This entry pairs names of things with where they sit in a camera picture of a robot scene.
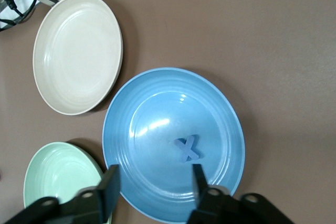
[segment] table surface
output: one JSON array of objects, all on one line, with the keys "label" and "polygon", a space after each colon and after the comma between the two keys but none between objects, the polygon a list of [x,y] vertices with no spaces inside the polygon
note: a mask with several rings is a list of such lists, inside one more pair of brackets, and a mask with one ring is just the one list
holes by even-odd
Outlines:
[{"label": "table surface", "polygon": [[[50,7],[0,33],[0,222],[23,208],[35,152],[70,142],[104,167],[101,133],[121,86],[143,71],[179,67],[216,85],[246,143],[235,197],[263,194],[295,223],[336,219],[336,0],[104,0],[119,22],[124,59],[110,94],[66,116],[36,88],[32,54]],[[113,223],[158,223],[122,197]]]}]

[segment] plate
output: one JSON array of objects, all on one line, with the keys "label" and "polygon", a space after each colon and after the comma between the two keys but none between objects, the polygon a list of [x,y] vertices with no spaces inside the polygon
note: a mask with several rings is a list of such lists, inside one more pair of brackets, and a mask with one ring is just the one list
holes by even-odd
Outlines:
[{"label": "plate", "polygon": [[79,190],[100,183],[102,171],[85,151],[69,143],[43,146],[31,159],[24,181],[24,206],[39,198],[56,197],[60,204]]},{"label": "plate", "polygon": [[61,0],[38,30],[36,86],[61,114],[82,114],[98,105],[113,87],[121,62],[119,25],[102,0]]},{"label": "plate", "polygon": [[196,207],[192,164],[202,164],[209,184],[233,194],[245,161],[242,128],[228,100],[203,77],[178,68],[146,71],[119,90],[102,146],[106,165],[120,165],[122,196],[166,223],[185,222]]}]

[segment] light green bowl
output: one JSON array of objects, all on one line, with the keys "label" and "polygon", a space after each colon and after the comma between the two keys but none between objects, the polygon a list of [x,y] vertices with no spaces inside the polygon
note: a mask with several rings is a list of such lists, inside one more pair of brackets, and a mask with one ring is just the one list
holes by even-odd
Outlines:
[{"label": "light green bowl", "polygon": [[96,186],[102,171],[81,148],[54,142],[43,146],[31,159],[24,182],[25,207],[39,198],[56,197],[60,204],[71,200],[79,190]]}]

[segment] blue plate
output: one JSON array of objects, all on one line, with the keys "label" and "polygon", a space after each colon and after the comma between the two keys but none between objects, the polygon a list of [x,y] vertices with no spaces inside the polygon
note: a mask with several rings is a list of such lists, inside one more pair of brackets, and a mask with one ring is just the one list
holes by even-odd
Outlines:
[{"label": "blue plate", "polygon": [[185,222],[196,207],[192,164],[208,184],[231,194],[240,182],[242,128],[224,95],[203,77],[158,68],[128,81],[112,100],[102,145],[107,166],[121,167],[121,194],[162,222]]}]

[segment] blue x-shaped object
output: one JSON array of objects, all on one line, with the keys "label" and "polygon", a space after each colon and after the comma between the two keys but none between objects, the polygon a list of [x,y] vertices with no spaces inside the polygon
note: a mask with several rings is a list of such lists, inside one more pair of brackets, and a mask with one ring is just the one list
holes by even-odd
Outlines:
[{"label": "blue x-shaped object", "polygon": [[198,155],[191,149],[194,144],[195,137],[189,136],[185,142],[185,144],[182,142],[182,139],[178,138],[175,139],[174,143],[182,150],[182,157],[181,161],[185,163],[188,160],[188,157],[191,159],[198,159]]}]

